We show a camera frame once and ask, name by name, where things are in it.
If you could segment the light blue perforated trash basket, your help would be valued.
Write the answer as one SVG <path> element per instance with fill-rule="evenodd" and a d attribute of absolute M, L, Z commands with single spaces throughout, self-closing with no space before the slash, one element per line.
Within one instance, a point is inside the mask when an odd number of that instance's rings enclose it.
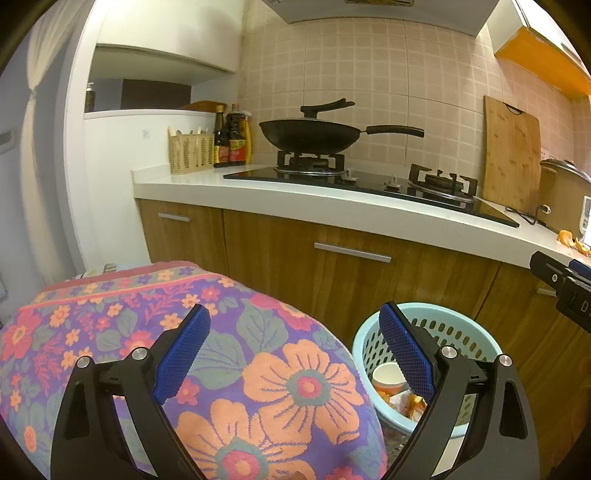
<path fill-rule="evenodd" d="M 455 310 L 422 302 L 402 303 L 399 308 L 414 325 L 427 330 L 441 347 L 450 345 L 470 359 L 485 362 L 502 354 L 500 345 L 484 327 Z M 379 419 L 388 429 L 408 437 L 417 423 L 388 405 L 370 382 L 378 366 L 396 360 L 381 332 L 379 316 L 378 312 L 370 315 L 356 332 L 353 361 Z"/>

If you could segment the white paper cup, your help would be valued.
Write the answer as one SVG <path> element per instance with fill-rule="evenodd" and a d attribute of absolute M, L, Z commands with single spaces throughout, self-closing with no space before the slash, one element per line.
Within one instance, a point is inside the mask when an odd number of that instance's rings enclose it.
<path fill-rule="evenodd" d="M 408 388 L 406 378 L 397 362 L 378 365 L 370 377 L 373 386 L 388 395 L 396 395 Z"/>

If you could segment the floral cloth covered table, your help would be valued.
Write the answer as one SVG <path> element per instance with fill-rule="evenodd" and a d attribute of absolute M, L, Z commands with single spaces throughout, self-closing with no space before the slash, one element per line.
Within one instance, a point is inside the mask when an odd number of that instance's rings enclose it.
<path fill-rule="evenodd" d="M 1 417 L 41 472 L 76 361 L 150 347 L 194 306 L 211 330 L 163 409 L 208 478 L 385 474 L 382 428 L 346 346 L 293 306 L 185 261 L 49 286 L 3 324 Z"/>

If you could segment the orange peel on counter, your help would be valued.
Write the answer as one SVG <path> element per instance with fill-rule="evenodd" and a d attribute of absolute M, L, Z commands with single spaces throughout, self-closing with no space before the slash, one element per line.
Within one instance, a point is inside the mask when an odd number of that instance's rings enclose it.
<path fill-rule="evenodd" d="M 575 247 L 581 254 L 586 256 L 591 255 L 591 248 L 579 241 L 578 239 L 575 240 Z"/>
<path fill-rule="evenodd" d="M 575 240 L 573 239 L 573 235 L 568 230 L 561 230 L 558 233 L 558 241 L 569 248 L 572 248 L 575 245 Z"/>

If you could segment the dark soy sauce bottle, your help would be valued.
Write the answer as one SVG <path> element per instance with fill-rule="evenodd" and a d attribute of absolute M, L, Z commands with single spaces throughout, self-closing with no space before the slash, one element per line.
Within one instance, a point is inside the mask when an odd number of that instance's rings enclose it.
<path fill-rule="evenodd" d="M 221 168 L 229 162 L 229 140 L 226 135 L 223 105 L 217 105 L 214 121 L 214 152 L 213 166 Z"/>

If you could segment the beige chopstick holder basket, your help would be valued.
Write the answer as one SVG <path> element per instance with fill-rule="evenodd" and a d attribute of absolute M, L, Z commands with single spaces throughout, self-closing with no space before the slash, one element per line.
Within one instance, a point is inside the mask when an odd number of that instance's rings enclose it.
<path fill-rule="evenodd" d="M 182 134 L 168 129 L 170 173 L 183 175 L 213 168 L 214 136 L 208 133 Z"/>

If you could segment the bamboo cutting board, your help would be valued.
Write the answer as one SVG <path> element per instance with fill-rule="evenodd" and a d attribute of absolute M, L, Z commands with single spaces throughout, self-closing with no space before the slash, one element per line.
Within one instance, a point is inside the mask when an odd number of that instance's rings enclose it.
<path fill-rule="evenodd" d="M 484 98 L 485 167 L 483 198 L 532 215 L 541 175 L 540 122 L 493 97 Z"/>

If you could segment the orange snack bag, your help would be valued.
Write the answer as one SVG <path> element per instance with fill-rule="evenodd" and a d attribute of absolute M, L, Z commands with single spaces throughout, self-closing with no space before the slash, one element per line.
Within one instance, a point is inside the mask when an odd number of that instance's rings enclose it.
<path fill-rule="evenodd" d="M 389 404 L 406 418 L 419 422 L 427 409 L 427 403 L 421 396 L 415 395 L 411 390 L 400 392 L 391 396 Z"/>

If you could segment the red label sauce bottle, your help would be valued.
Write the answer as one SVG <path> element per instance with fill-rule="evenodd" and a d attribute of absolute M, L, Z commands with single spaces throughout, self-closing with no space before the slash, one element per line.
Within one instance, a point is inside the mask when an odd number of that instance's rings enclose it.
<path fill-rule="evenodd" d="M 242 134 L 242 113 L 238 104 L 231 106 L 228 113 L 229 161 L 232 164 L 244 164 L 246 156 L 246 140 Z"/>

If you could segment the dark bottle on ledge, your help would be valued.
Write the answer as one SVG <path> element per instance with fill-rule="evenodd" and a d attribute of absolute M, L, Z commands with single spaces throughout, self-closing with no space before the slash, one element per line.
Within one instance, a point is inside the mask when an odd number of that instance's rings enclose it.
<path fill-rule="evenodd" d="M 93 112 L 95 109 L 95 99 L 96 99 L 96 92 L 94 89 L 94 84 L 89 82 L 86 87 L 85 92 L 85 107 L 84 112 L 90 113 Z"/>

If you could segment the orange bottom wall cabinet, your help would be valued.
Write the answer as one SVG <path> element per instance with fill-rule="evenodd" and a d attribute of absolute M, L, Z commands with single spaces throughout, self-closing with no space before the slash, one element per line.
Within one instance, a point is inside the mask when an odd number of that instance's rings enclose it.
<path fill-rule="evenodd" d="M 573 100 L 590 94 L 590 73 L 556 21 L 536 2 L 501 0 L 487 21 L 493 50 Z"/>

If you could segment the black glass gas stove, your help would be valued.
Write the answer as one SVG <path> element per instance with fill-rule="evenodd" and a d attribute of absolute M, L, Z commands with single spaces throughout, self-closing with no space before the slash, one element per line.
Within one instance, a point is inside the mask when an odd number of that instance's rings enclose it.
<path fill-rule="evenodd" d="M 379 175 L 346 167 L 345 156 L 300 155 L 280 151 L 273 167 L 224 175 L 228 180 L 252 180 L 312 185 L 359 191 L 424 203 L 517 228 L 519 223 L 476 196 L 478 181 L 471 177 L 413 164 L 406 177 Z"/>

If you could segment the range hood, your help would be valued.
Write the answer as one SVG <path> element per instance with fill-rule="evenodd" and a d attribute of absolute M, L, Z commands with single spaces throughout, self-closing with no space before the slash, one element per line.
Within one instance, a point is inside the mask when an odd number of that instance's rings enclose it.
<path fill-rule="evenodd" d="M 266 1 L 266 5 L 288 24 L 335 18 L 396 19 L 443 27 L 473 37 L 478 35 L 497 4 L 495 0 Z"/>

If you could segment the yellow oil bottle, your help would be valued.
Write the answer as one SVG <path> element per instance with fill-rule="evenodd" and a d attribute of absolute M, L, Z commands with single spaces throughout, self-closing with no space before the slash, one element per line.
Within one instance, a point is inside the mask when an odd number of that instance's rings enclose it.
<path fill-rule="evenodd" d="M 252 115 L 249 111 L 243 111 L 245 120 L 243 120 L 242 130 L 245 136 L 245 163 L 250 164 L 252 162 L 252 129 L 250 128 L 250 119 Z"/>

